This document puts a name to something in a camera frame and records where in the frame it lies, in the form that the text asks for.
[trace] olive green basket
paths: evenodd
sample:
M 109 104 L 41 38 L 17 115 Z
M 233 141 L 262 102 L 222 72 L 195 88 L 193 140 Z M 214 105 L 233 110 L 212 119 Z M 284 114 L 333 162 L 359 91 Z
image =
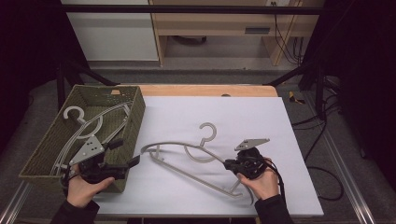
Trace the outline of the olive green basket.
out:
M 84 111 L 83 119 L 88 121 L 114 105 L 128 102 L 129 116 L 124 109 L 117 109 L 104 114 L 102 127 L 95 134 L 100 142 L 104 141 L 120 127 L 127 117 L 126 125 L 113 138 L 114 140 L 122 139 L 123 145 L 113 150 L 107 150 L 105 154 L 105 162 L 108 164 L 125 164 L 134 155 L 134 147 L 146 108 L 140 88 L 138 86 L 76 85 L 71 90 L 55 121 L 52 122 L 29 161 L 24 165 L 20 172 L 20 178 L 41 189 L 62 191 L 60 184 L 62 174 L 50 175 L 50 172 L 64 145 L 81 126 L 78 122 L 79 112 L 76 109 L 67 113 L 68 119 L 64 118 L 66 108 L 72 105 L 80 107 Z M 92 133 L 97 123 L 98 121 L 93 121 L 80 136 Z M 72 155 L 81 148 L 86 140 L 77 139 L 75 141 L 70 147 L 64 164 L 69 163 Z M 116 180 L 104 191 L 123 192 L 126 181 L 127 178 Z

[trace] aluminum rail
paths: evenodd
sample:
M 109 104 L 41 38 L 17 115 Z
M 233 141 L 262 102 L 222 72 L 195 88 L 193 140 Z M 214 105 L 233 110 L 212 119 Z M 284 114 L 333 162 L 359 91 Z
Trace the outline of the aluminum rail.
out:
M 322 15 L 337 10 L 322 7 L 247 7 L 247 6 L 182 6 L 182 5 L 44 5 L 50 10 L 89 13 L 197 13 L 197 14 L 276 14 Z
M 306 92 L 304 92 L 303 95 L 312 113 L 316 114 L 312 94 L 307 94 Z M 339 175 L 340 181 L 343 183 L 346 194 L 349 197 L 350 202 L 352 203 L 353 209 L 355 210 L 359 221 L 361 222 L 361 224 L 375 224 L 375 220 L 370 211 L 370 208 L 368 207 L 366 201 L 364 201 L 364 198 L 361 195 L 361 191 L 359 190 L 352 173 L 350 173 L 349 169 L 347 168 L 347 164 L 344 162 L 328 130 L 324 131 L 323 138 L 327 145 L 327 149 L 332 159 L 335 170 Z
M 31 184 L 25 181 L 20 183 L 20 186 L 14 194 L 14 197 L 12 197 L 12 199 L 9 201 L 6 209 L 0 216 L 0 224 L 14 223 L 31 189 Z

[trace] black cable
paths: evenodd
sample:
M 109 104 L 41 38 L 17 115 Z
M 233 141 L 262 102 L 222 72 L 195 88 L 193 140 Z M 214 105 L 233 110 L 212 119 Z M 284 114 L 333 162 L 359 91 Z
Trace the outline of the black cable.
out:
M 76 150 L 76 151 L 72 154 L 71 159 L 73 159 L 73 158 L 77 155 L 78 152 L 79 152 L 79 150 Z M 64 176 L 61 176 L 61 178 L 60 178 L 60 180 L 59 180 L 59 182 L 60 182 L 60 184 L 61 184 L 61 186 L 62 186 L 62 189 L 63 189 L 63 191 L 64 191 L 64 196 L 65 196 L 65 197 L 67 197 L 67 194 L 68 194 L 69 180 L 77 176 L 77 175 L 74 175 L 74 176 L 72 176 L 72 177 L 70 178 L 70 176 L 69 176 L 69 175 L 70 175 L 70 167 L 71 167 L 71 166 L 70 166 L 70 162 L 68 162 L 68 163 L 67 163 L 67 167 L 66 167 L 66 171 L 64 172 Z
M 320 199 L 323 199 L 323 200 L 326 200 L 326 201 L 335 202 L 335 201 L 340 200 L 344 196 L 344 191 L 345 191 L 344 190 L 344 186 L 341 183 L 341 180 L 336 175 L 334 175 L 332 172 L 330 172 L 328 170 L 325 170 L 323 168 L 317 167 L 317 166 L 306 166 L 306 168 L 307 169 L 312 169 L 312 170 L 320 170 L 320 171 L 323 171 L 323 172 L 331 175 L 332 177 L 334 177 L 334 179 L 337 181 L 338 185 L 340 186 L 340 191 L 341 192 L 340 192 L 340 194 L 337 197 L 335 197 L 335 198 L 325 198 L 325 197 L 322 197 L 322 196 L 318 196 Z
M 322 129 L 321 129 L 321 131 L 320 131 L 320 134 L 319 134 L 318 137 L 315 139 L 315 142 L 312 144 L 311 148 L 309 148 L 308 152 L 307 152 L 306 155 L 304 156 L 304 163 L 306 163 L 306 161 L 308 160 L 309 155 L 312 153 L 313 149 L 315 148 L 315 145 L 317 144 L 318 140 L 319 140 L 320 137 L 323 135 L 323 133 L 324 133 L 324 131 L 325 131 L 325 129 L 326 129 L 326 126 L 327 126 L 327 116 L 331 113 L 331 112 L 329 112 L 330 109 L 332 109 L 333 107 L 335 107 L 335 106 L 338 105 L 338 102 L 335 102 L 335 103 L 333 103 L 332 105 L 330 105 L 330 106 L 328 106 L 328 107 L 326 108 L 326 104 L 328 103 L 328 101 L 329 101 L 330 99 L 332 99 L 333 97 L 336 97 L 336 96 L 337 96 L 337 94 L 331 95 L 331 96 L 327 97 L 326 100 L 324 101 L 324 102 L 325 102 L 325 104 L 324 104 L 325 107 L 324 107 L 324 109 L 323 109 L 323 111 L 324 111 L 324 113 L 323 113 L 323 114 L 324 114 L 324 121 L 323 121 L 323 123 L 321 123 L 321 124 L 324 124 L 324 125 L 323 125 L 323 127 L 322 127 Z M 309 121 L 312 121 L 312 120 L 317 119 L 317 118 L 318 118 L 318 115 L 316 115 L 316 116 L 314 116 L 314 117 L 312 117 L 312 118 L 310 118 L 310 119 L 306 119 L 306 120 L 300 121 L 300 122 L 296 123 L 294 126 L 300 125 L 300 124 L 303 124 L 303 123 L 306 123 L 306 122 L 309 122 Z M 316 169 L 316 170 L 320 170 L 320 171 L 322 171 L 322 172 L 325 172 L 325 173 L 331 175 L 332 177 L 335 178 L 335 180 L 337 181 L 338 185 L 340 186 L 341 192 L 340 192 L 340 194 L 339 194 L 337 197 L 335 197 L 335 198 L 326 198 L 326 197 L 322 197 L 322 196 L 319 195 L 318 198 L 323 199 L 323 200 L 326 200 L 326 201 L 335 202 L 335 201 L 340 200 L 340 199 L 344 196 L 344 191 L 345 191 L 345 190 L 344 190 L 344 186 L 343 186 L 343 184 L 341 183 L 341 181 L 339 180 L 339 178 L 338 178 L 335 174 L 333 174 L 332 172 L 330 172 L 330 171 L 328 171 L 328 170 L 326 170 L 326 169 L 323 169 L 323 168 L 320 168 L 320 167 L 317 167 L 317 166 L 306 166 L 306 168 L 307 168 L 307 169 Z
M 279 28 L 278 28 L 278 26 L 277 26 L 276 14 L 274 14 L 274 18 L 275 18 L 275 28 L 276 28 L 276 30 L 275 30 L 275 40 L 276 40 L 276 43 L 279 45 L 280 49 L 282 50 L 283 54 L 285 55 L 285 57 L 286 57 L 286 59 L 288 60 L 289 63 L 297 64 L 298 66 L 300 66 L 300 64 L 298 63 L 298 61 L 297 61 L 293 56 L 291 56 L 291 54 L 290 54 L 290 52 L 289 52 L 289 49 L 288 49 L 288 46 L 287 46 L 287 44 L 286 44 L 286 41 L 285 41 L 285 39 L 283 38 L 282 34 L 281 34 L 280 31 L 279 31 Z M 292 22 L 289 24 L 288 32 L 290 31 L 291 24 L 292 24 Z M 281 39 L 282 42 L 283 42 L 283 46 L 285 46 L 286 52 L 289 54 L 289 57 L 291 57 L 292 60 L 293 60 L 294 62 L 291 62 L 291 61 L 289 60 L 288 55 L 285 53 L 285 50 L 284 50 L 284 49 L 282 48 L 282 46 L 279 44 L 279 41 L 277 40 L 276 33 L 279 33 L 279 37 L 280 37 L 280 39 Z
M 288 55 L 285 53 L 285 50 L 283 50 L 282 46 L 279 44 L 279 41 L 277 40 L 276 33 L 279 32 L 280 38 L 281 38 L 282 41 L 283 41 L 283 44 L 284 44 L 284 46 L 285 46 L 285 49 L 286 49 L 287 53 L 289 54 L 289 56 L 291 57 L 290 52 L 289 52 L 289 50 L 288 50 L 288 46 L 286 45 L 285 40 L 283 39 L 283 36 L 282 36 L 282 34 L 280 33 L 280 31 L 279 31 L 279 29 L 278 29 L 278 27 L 277 27 L 276 14 L 274 15 L 274 17 L 275 17 L 275 40 L 276 40 L 276 43 L 277 43 L 277 45 L 280 47 L 280 49 L 282 50 L 283 55 L 285 55 L 285 58 L 288 60 L 288 62 L 289 62 L 289 63 L 292 63 L 292 64 L 297 64 L 297 62 L 295 61 L 295 59 L 293 59 L 294 62 L 291 62 L 291 61 L 290 61 Z
M 311 148 L 309 148 L 308 152 L 306 153 L 305 157 L 304 157 L 304 162 L 306 163 L 306 161 L 308 160 L 309 155 L 311 154 L 311 152 L 314 150 L 315 145 L 317 144 L 317 142 L 319 141 L 320 137 L 323 135 L 324 130 L 326 129 L 327 126 L 327 120 L 324 121 L 324 125 L 322 127 L 322 130 L 320 131 L 317 139 L 315 139 L 315 142 L 312 144 Z
M 303 61 L 303 55 L 302 55 L 302 51 L 303 51 L 303 42 L 304 42 L 304 38 L 301 37 L 300 38 L 300 46 L 299 46 L 299 52 L 296 52 L 296 48 L 297 48 L 297 40 L 298 37 L 294 37 L 294 41 L 293 41 L 293 57 L 294 59 L 297 61 L 297 64 L 300 66 L 302 61 Z
M 308 127 L 308 128 L 299 128 L 299 129 L 293 129 L 294 131 L 300 131 L 300 130 L 311 130 L 311 129 L 315 129 L 316 127 L 318 127 L 318 126 L 320 126 L 320 125 L 322 125 L 323 124 L 323 122 L 321 122 L 320 124 L 317 124 L 317 125 L 314 125 L 314 126 L 311 126 L 311 127 Z
M 279 185 L 279 190 L 280 190 L 280 196 L 282 197 L 283 202 L 286 204 L 285 185 L 283 184 L 282 176 L 280 175 L 279 171 L 277 170 L 276 165 L 271 160 L 264 158 L 264 162 L 267 165 L 267 167 L 269 167 L 271 170 L 273 170 L 276 173 L 277 179 L 279 181 L 278 185 Z

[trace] white table surface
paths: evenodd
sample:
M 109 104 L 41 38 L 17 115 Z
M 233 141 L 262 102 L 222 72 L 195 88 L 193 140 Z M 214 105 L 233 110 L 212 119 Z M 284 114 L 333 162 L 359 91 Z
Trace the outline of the white table surface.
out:
M 276 164 L 285 183 L 286 200 L 293 217 L 322 216 L 311 178 L 304 165 L 289 117 L 280 97 L 145 97 L 146 111 L 134 150 L 164 141 L 199 146 L 209 137 L 210 122 L 217 136 L 205 148 L 224 160 L 234 159 L 233 149 L 244 139 L 269 138 L 257 147 Z M 198 163 L 187 157 L 181 146 L 162 146 L 161 156 L 178 168 L 218 187 L 230 189 L 237 180 L 218 161 Z M 205 153 L 194 156 L 208 158 Z M 123 193 L 100 193 L 100 215 L 117 217 L 256 217 L 245 188 L 243 196 L 232 198 L 160 165 L 148 153 L 133 167 Z

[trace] hand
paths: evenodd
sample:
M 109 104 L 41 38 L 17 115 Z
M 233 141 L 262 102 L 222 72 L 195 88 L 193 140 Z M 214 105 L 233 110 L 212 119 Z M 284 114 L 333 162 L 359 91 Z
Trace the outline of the hand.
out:
M 253 190 L 258 199 L 265 200 L 279 194 L 277 175 L 271 168 L 267 167 L 259 177 L 253 180 L 247 179 L 239 173 L 236 176 L 242 184 Z
M 73 170 L 79 173 L 77 164 L 73 166 Z M 100 183 L 90 184 L 77 175 L 69 181 L 67 201 L 75 207 L 84 208 L 97 192 L 106 189 L 114 180 L 114 177 L 109 177 Z

